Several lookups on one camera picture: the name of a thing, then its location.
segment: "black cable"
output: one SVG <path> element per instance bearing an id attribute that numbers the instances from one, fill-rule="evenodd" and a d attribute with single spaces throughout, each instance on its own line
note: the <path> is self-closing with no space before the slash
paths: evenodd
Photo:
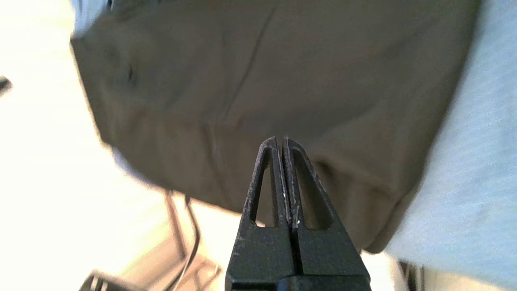
<path id="1" fill-rule="evenodd" d="M 197 220 L 195 219 L 194 212 L 192 211 L 192 207 L 190 206 L 190 197 L 185 195 L 185 206 L 187 207 L 187 212 L 189 213 L 190 220 L 192 221 L 192 226 L 194 228 L 194 247 L 192 248 L 192 251 L 190 253 L 190 256 L 188 260 L 185 262 L 185 265 L 180 273 L 178 273 L 174 279 L 167 285 L 167 287 L 164 289 L 164 291 L 175 291 L 176 287 L 179 285 L 179 282 L 185 275 L 185 272 L 190 267 L 192 262 L 194 261 L 194 258 L 197 253 L 197 249 L 199 248 L 199 244 L 201 241 L 201 235 L 199 231 L 199 225 L 197 224 Z"/>

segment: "light blue fabric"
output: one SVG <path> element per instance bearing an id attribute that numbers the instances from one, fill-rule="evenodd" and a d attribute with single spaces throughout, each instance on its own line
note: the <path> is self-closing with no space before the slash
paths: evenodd
<path id="1" fill-rule="evenodd" d="M 386 250 L 517 289 L 517 2 L 483 3 L 464 74 Z"/>
<path id="2" fill-rule="evenodd" d="M 107 9 L 108 0 L 71 0 L 75 12 L 73 37 L 82 36 Z"/>

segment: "white surface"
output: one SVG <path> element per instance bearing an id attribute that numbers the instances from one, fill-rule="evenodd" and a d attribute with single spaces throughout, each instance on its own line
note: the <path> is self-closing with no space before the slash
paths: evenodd
<path id="1" fill-rule="evenodd" d="M 1 290 L 79 289 L 169 233 L 163 196 L 99 143 L 69 48 L 66 0 L 0 4 Z"/>

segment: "black object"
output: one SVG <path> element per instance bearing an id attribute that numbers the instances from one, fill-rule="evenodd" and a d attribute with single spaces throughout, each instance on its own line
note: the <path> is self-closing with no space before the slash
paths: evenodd
<path id="1" fill-rule="evenodd" d="M 4 76 L 0 76 L 0 96 L 6 93 L 9 89 L 11 89 L 12 83 Z"/>
<path id="2" fill-rule="evenodd" d="M 93 271 L 79 291 L 145 291 L 107 274 Z"/>
<path id="3" fill-rule="evenodd" d="M 255 219 L 267 167 L 275 224 L 258 227 Z M 315 229 L 304 220 L 300 190 L 317 213 Z M 288 137 L 282 151 L 275 137 L 265 140 L 226 272 L 226 291 L 371 290 L 369 282 L 370 275 L 304 149 Z"/>

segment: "brown fabric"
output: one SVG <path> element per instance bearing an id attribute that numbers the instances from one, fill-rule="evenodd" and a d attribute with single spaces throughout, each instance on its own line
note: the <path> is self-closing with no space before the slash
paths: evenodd
<path id="1" fill-rule="evenodd" d="M 420 179 L 477 7 L 175 0 L 101 16 L 72 45 L 102 139 L 147 178 L 241 211 L 260 143 L 287 134 L 355 246 L 379 252 Z"/>

